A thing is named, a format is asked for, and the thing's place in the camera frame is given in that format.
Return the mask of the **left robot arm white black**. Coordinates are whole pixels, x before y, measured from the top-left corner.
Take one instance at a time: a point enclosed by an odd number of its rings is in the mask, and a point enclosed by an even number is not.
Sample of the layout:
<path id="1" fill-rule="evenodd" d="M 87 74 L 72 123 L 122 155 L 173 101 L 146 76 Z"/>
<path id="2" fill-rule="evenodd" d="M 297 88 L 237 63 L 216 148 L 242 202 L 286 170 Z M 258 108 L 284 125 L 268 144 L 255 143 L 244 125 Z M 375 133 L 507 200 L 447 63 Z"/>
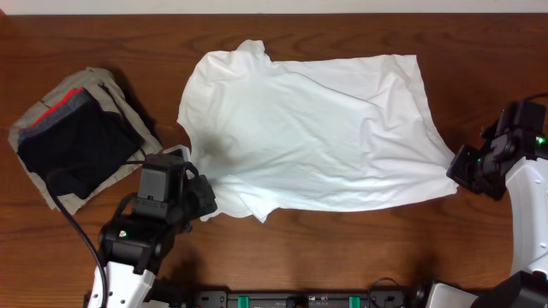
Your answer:
<path id="1" fill-rule="evenodd" d="M 127 196 L 102 227 L 88 307 L 190 307 L 188 292 L 157 279 L 178 234 L 217 209 L 205 175 L 145 170 L 139 190 Z"/>

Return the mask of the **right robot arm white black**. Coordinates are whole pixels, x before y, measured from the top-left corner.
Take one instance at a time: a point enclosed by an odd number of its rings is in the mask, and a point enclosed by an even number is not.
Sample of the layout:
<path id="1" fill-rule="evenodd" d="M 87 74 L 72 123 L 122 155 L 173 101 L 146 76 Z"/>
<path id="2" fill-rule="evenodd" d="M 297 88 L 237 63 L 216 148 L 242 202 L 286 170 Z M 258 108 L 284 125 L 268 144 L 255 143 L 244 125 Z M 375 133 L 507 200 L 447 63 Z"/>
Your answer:
<path id="1" fill-rule="evenodd" d="M 432 285 L 425 308 L 545 308 L 547 306 L 547 138 L 532 141 L 536 153 L 505 176 L 513 219 L 511 275 L 474 294 L 442 282 Z"/>

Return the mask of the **white t-shirt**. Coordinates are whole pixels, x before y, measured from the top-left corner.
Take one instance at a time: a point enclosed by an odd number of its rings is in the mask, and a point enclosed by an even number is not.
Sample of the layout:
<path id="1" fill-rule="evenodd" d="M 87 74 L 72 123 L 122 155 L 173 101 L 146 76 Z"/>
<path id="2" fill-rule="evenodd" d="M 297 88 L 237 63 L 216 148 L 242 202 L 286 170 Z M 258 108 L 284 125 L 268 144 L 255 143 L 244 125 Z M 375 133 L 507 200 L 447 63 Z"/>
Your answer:
<path id="1" fill-rule="evenodd" d="M 414 55 L 282 62 L 247 40 L 202 57 L 177 121 L 232 217 L 382 210 L 457 190 Z"/>

